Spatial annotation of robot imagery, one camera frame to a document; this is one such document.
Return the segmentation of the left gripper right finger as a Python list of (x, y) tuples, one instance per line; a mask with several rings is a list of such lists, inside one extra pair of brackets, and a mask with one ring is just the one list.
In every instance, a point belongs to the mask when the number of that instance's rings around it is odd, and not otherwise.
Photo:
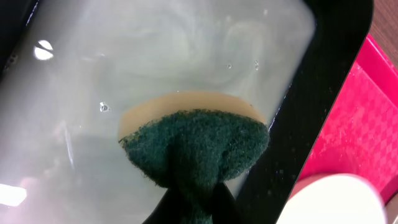
[(213, 224), (241, 224), (235, 199), (224, 183), (219, 183), (214, 188), (211, 213)]

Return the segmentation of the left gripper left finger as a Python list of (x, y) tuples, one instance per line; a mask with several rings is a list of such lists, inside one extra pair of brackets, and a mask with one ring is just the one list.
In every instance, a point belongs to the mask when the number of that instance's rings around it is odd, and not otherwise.
[(179, 224), (189, 208), (178, 190), (168, 189), (142, 224)]

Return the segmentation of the green yellow sponge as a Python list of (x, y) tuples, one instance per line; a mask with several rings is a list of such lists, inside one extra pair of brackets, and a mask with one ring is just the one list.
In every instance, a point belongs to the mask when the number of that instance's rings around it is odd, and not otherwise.
[(149, 100), (120, 119), (118, 142), (130, 163), (189, 204), (180, 223), (213, 223), (219, 183), (251, 168), (268, 147), (264, 118), (244, 100), (185, 91)]

